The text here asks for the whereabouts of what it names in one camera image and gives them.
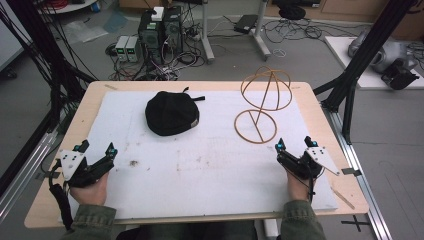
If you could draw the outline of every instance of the black pole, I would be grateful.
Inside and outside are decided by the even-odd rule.
[[[415,0],[390,0],[345,71],[336,79],[314,89],[315,95],[318,95],[333,88],[328,98],[322,102],[322,107],[332,112],[337,112],[340,104],[346,98],[342,134],[348,144],[351,144],[350,127],[355,89],[359,77],[371,63],[374,56],[390,37],[414,2]]]
[[[53,34],[45,25],[33,1],[6,0],[6,2],[27,31],[38,52],[35,53],[35,51],[26,44],[26,41],[19,36],[4,13],[0,13],[0,18],[18,39],[24,50],[30,55],[31,59],[39,68],[40,73],[49,83],[51,87],[51,109],[15,157],[12,164],[10,164],[0,177],[0,197],[7,191],[9,185],[19,173],[43,135],[47,131],[52,130],[53,127],[59,123],[63,101],[81,101],[85,90],[82,88],[77,77],[88,83],[95,81],[95,79],[87,74],[71,67],[72,65],[70,65],[64,57]],[[43,68],[42,65],[44,61],[47,63],[47,65],[45,65],[47,69],[40,69]],[[66,95],[61,92],[61,87],[65,89]]]

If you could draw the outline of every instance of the black hat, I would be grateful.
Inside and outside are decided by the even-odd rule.
[[[161,91],[146,106],[146,120],[149,128],[160,136],[179,134],[197,126],[199,109],[195,101],[205,97],[192,99],[188,94]]]

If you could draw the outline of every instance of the power supply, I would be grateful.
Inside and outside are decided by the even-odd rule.
[[[127,45],[125,46],[125,52],[127,53],[128,62],[138,62],[141,57],[141,48],[138,37],[131,36],[128,39]]]
[[[255,26],[258,15],[243,15],[234,26],[234,31],[248,34],[249,31]]]
[[[121,62],[128,61],[127,54],[125,52],[125,46],[127,45],[128,39],[128,36],[121,36],[118,43],[115,45],[116,53],[118,54],[119,61]]]

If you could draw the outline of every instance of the wire frame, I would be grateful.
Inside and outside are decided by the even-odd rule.
[[[284,75],[287,77],[288,79],[288,83],[286,83],[285,81],[283,81],[280,77],[279,74]],[[262,79],[267,79],[267,85],[266,85],[266,89],[264,91],[264,95],[262,98],[262,101],[260,103],[260,105],[257,105],[255,103],[253,103],[252,100],[250,100],[247,96],[246,96],[246,91],[248,90],[249,86],[251,86],[251,84],[255,81],[260,81]],[[256,109],[249,109],[249,110],[245,110],[241,113],[239,113],[237,115],[237,117],[234,120],[234,128],[237,132],[237,134],[243,138],[244,140],[250,142],[250,143],[255,143],[255,144],[263,144],[263,143],[267,143],[269,141],[271,141],[275,135],[277,134],[277,124],[275,122],[275,120],[272,118],[271,115],[269,115],[268,113],[266,113],[265,111],[278,111],[281,110],[285,107],[287,107],[293,98],[293,94],[291,92],[290,89],[290,83],[291,83],[291,79],[290,76],[282,71],[282,70],[272,70],[269,67],[260,67],[256,70],[255,75],[249,76],[247,78],[245,78],[241,84],[240,87],[240,92],[241,95],[243,96],[243,98],[246,100],[246,102],[248,102],[251,106],[255,107]],[[276,88],[276,93],[277,93],[277,101],[275,102],[275,100],[272,100],[275,102],[275,107],[265,107],[265,103],[269,103],[269,100],[267,101],[267,97],[268,97],[268,92],[270,90],[271,84],[275,84],[275,88]],[[283,84],[289,91],[290,93],[290,97],[287,101],[286,104],[281,104],[281,98],[280,98],[280,85]],[[242,133],[242,128],[240,127],[240,119],[242,118],[242,116],[248,114],[249,118],[251,119],[254,129],[256,129],[256,133],[258,135],[259,140],[255,140],[252,139],[251,136],[247,136],[246,132]],[[262,118],[266,118],[269,122],[271,122],[273,126],[271,125],[266,125],[266,127],[268,127],[268,129],[270,129],[271,127],[273,127],[273,134],[271,134],[270,137],[265,136],[264,134],[264,130],[262,129],[263,126],[260,125],[259,120]]]

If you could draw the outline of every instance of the white bracket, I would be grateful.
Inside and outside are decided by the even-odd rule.
[[[333,174],[340,175],[339,169],[334,164],[333,159],[325,147],[310,147],[306,149],[306,152],[316,163],[328,169]]]
[[[69,179],[72,178],[80,163],[84,159],[85,154],[63,149],[59,150],[59,152],[63,177],[65,178],[65,181],[69,181]]]

